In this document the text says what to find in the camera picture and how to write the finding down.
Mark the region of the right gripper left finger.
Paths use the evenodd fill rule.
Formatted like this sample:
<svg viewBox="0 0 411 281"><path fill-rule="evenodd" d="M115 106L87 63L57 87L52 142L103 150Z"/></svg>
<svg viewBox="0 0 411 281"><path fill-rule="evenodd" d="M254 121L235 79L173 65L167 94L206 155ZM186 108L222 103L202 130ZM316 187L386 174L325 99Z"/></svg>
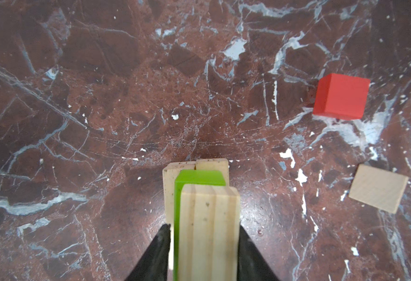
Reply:
<svg viewBox="0 0 411 281"><path fill-rule="evenodd" d="M126 281L167 281L171 225L164 224L145 250Z"/></svg>

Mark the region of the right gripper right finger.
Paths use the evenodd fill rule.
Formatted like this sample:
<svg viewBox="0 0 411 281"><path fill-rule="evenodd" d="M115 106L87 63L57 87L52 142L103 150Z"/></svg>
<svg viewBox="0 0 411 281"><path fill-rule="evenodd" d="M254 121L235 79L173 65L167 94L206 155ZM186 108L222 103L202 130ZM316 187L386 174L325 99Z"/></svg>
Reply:
<svg viewBox="0 0 411 281"><path fill-rule="evenodd" d="M280 281L243 226L239 227L238 281Z"/></svg>

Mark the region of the grooved wooden block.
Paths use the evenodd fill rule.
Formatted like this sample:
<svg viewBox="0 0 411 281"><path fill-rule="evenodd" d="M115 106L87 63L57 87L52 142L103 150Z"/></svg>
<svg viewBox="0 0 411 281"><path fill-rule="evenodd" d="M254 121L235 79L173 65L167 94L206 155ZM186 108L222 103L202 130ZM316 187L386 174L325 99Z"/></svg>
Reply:
<svg viewBox="0 0 411 281"><path fill-rule="evenodd" d="M236 280L240 210L240 195L234 187L194 184L183 187L177 280Z"/></svg>

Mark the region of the plain wooden block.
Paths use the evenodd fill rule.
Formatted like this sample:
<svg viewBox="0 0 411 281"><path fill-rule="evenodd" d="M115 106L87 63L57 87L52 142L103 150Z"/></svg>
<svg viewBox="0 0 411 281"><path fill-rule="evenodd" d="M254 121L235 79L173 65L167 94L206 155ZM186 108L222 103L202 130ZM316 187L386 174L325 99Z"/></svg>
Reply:
<svg viewBox="0 0 411 281"><path fill-rule="evenodd" d="M229 161L226 158L199 159L196 161L196 170L217 170L221 172L226 186L230 185Z"/></svg>
<svg viewBox="0 0 411 281"><path fill-rule="evenodd" d="M175 180L181 170L195 170L195 162L173 162L163 169L163 191L166 223L174 226Z"/></svg>

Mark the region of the green wooden block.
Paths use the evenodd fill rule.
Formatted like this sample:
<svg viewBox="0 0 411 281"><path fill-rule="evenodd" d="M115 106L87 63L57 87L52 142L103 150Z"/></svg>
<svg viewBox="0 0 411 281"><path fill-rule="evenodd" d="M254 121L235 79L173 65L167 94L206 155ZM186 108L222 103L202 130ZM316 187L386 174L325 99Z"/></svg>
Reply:
<svg viewBox="0 0 411 281"><path fill-rule="evenodd" d="M178 281L179 223L181 192L185 184L226 186L224 176L217 170L181 170L175 179L174 191L174 261L173 279Z"/></svg>

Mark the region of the small wooden block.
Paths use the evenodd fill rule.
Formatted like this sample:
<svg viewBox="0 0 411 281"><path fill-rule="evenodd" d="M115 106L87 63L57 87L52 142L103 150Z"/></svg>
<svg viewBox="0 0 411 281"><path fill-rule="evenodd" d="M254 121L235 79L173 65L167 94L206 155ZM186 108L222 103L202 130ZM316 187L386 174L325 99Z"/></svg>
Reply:
<svg viewBox="0 0 411 281"><path fill-rule="evenodd" d="M409 178L360 164L349 190L349 198L379 210L396 214Z"/></svg>

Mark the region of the red wooden cube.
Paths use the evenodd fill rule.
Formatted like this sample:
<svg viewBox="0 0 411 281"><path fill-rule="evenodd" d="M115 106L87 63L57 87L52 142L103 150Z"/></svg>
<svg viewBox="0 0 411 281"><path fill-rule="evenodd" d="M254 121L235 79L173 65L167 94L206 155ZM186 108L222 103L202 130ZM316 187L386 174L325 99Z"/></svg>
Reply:
<svg viewBox="0 0 411 281"><path fill-rule="evenodd" d="M363 117L371 81L331 73L319 80L313 114L343 120Z"/></svg>

